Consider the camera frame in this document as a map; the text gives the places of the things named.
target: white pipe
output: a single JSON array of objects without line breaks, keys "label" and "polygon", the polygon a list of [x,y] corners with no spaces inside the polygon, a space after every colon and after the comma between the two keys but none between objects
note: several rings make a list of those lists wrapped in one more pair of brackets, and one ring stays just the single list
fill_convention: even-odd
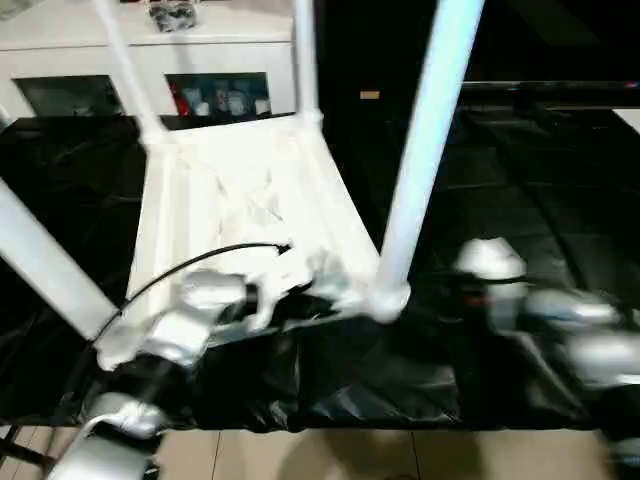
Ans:
[{"label": "white pipe", "polygon": [[298,80],[298,115],[320,125],[318,72],[313,0],[295,0],[295,52]]},{"label": "white pipe", "polygon": [[115,307],[0,179],[0,255],[84,338]]},{"label": "white pipe", "polygon": [[129,56],[127,45],[122,39],[122,33],[115,14],[114,0],[93,0],[98,17],[107,33],[107,40],[111,52],[120,66],[120,73],[124,84],[129,89],[129,95],[134,103],[136,122],[140,128],[140,136],[145,145],[162,142],[165,128],[153,113],[151,103],[136,75],[135,67]]},{"label": "white pipe", "polygon": [[371,295],[386,293],[407,300],[409,268],[483,4],[484,0],[438,2]]}]

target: black cable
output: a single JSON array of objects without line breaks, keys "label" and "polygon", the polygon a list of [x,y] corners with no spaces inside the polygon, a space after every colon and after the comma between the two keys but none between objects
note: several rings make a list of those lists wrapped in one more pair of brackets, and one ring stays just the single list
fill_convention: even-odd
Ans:
[{"label": "black cable", "polygon": [[[76,384],[79,382],[80,378],[82,377],[82,374],[86,369],[86,365],[89,362],[89,359],[91,358],[93,347],[104,336],[107,330],[109,330],[109,327],[113,325],[113,323],[124,313],[124,311],[132,303],[138,300],[153,286],[157,285],[167,277],[170,277],[171,275],[177,272],[180,272],[185,268],[193,265],[194,263],[198,263],[202,260],[206,260],[207,258],[215,257],[217,255],[222,255],[223,253],[233,252],[235,250],[243,250],[245,248],[263,248],[263,247],[275,248],[276,250],[278,250],[279,255],[282,255],[284,252],[286,252],[291,248],[290,245],[277,244],[277,243],[265,243],[265,242],[239,243],[235,245],[228,245],[226,247],[216,248],[215,250],[210,250],[201,255],[198,255],[197,257],[193,257],[185,262],[179,263],[175,267],[170,268],[166,272],[162,273],[161,275],[158,275],[156,278],[144,284],[130,298],[125,299],[125,301],[122,303],[120,308],[118,308],[118,310],[116,310],[115,313],[111,315],[111,317],[109,317],[109,319],[105,322],[102,328],[100,328],[100,330],[98,331],[96,336],[93,338],[93,340],[87,344],[83,352],[80,354],[80,359],[76,363],[73,370],[71,371],[71,374],[69,375],[67,383],[65,384],[65,387],[62,390],[63,398],[60,401],[59,407],[56,409],[57,411],[54,412],[53,414],[54,422],[57,423],[58,422],[57,417],[62,417],[66,413],[66,406],[67,406],[66,402],[70,401],[71,398],[73,398],[73,393],[74,393],[75,387],[77,386]],[[65,401],[64,396],[66,395],[67,392],[71,393],[71,397],[67,398],[67,400]],[[55,443],[55,439],[56,439],[56,429],[55,427],[52,427],[51,430],[49,431],[49,437],[47,439],[47,445],[44,452],[45,457],[51,456],[51,450],[53,449],[53,444]],[[47,472],[45,470],[46,469],[43,469],[43,477],[47,475]]]}]

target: floor tile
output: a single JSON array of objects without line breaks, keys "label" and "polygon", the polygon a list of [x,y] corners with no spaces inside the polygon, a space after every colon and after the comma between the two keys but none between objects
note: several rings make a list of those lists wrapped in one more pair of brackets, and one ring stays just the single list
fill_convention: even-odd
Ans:
[{"label": "floor tile", "polygon": [[219,432],[191,430],[165,435],[156,463],[162,480],[211,480]]},{"label": "floor tile", "polygon": [[408,432],[308,430],[220,436],[214,480],[417,479]]},{"label": "floor tile", "polygon": [[592,432],[416,432],[424,480],[607,480]]},{"label": "floor tile", "polygon": [[[50,431],[51,428],[49,427],[37,427],[29,441],[28,447],[36,452],[46,453]],[[51,451],[48,452],[49,455],[57,458],[69,441],[71,441],[76,432],[76,428],[57,428],[55,431],[54,443],[51,447]],[[42,470],[40,467],[26,462],[17,463],[18,467],[16,468],[13,480],[40,480],[42,478]]]},{"label": "floor tile", "polygon": [[[28,447],[35,431],[35,427],[21,428],[20,433],[18,433],[18,437],[16,438],[16,443],[23,447]],[[15,474],[21,465],[22,462],[14,458],[7,457],[2,464],[2,468],[0,468],[0,480],[14,480]]]}]

